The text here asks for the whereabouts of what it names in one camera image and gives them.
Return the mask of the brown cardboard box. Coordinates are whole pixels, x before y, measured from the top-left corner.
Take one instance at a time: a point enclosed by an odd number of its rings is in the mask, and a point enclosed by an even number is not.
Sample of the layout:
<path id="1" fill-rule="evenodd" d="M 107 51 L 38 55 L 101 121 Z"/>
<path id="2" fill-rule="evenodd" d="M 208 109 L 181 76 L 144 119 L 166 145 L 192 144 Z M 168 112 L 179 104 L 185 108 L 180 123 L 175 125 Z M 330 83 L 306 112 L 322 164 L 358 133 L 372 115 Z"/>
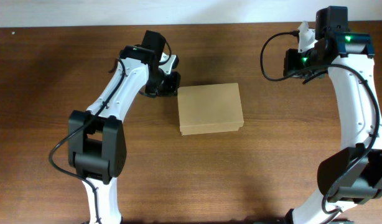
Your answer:
<path id="1" fill-rule="evenodd" d="M 183 86 L 177 101 L 183 136 L 237 131 L 244 125 L 237 83 Z"/>

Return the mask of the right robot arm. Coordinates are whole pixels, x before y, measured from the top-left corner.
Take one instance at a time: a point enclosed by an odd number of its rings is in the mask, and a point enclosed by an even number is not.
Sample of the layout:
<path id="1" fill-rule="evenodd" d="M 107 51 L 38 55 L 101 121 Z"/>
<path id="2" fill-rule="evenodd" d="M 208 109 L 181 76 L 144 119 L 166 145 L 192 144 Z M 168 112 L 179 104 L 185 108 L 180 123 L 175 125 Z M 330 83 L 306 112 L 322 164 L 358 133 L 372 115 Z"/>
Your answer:
<path id="1" fill-rule="evenodd" d="M 374 48 L 367 33 L 348 27 L 348 9 L 316 14 L 299 26 L 299 46 L 286 52 L 284 76 L 309 82 L 327 74 L 341 123 L 338 153 L 320 163 L 317 190 L 286 215 L 287 223 L 330 223 L 344 211 L 382 197 L 382 117 L 376 96 Z"/>

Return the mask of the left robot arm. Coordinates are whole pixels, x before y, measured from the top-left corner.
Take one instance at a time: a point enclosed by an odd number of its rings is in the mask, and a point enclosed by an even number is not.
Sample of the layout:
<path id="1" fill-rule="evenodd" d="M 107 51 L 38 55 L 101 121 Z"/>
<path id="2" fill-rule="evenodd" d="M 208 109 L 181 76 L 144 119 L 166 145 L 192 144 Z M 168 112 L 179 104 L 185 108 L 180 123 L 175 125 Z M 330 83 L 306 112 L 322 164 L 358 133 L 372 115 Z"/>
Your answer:
<path id="1" fill-rule="evenodd" d="M 88 196 L 90 223 L 121 223 L 117 181 L 126 161 L 124 119 L 140 94 L 150 98 L 177 96 L 179 59 L 165 37 L 151 30 L 138 45 L 120 51 L 113 74 L 98 99 L 68 119 L 68 163 Z"/>

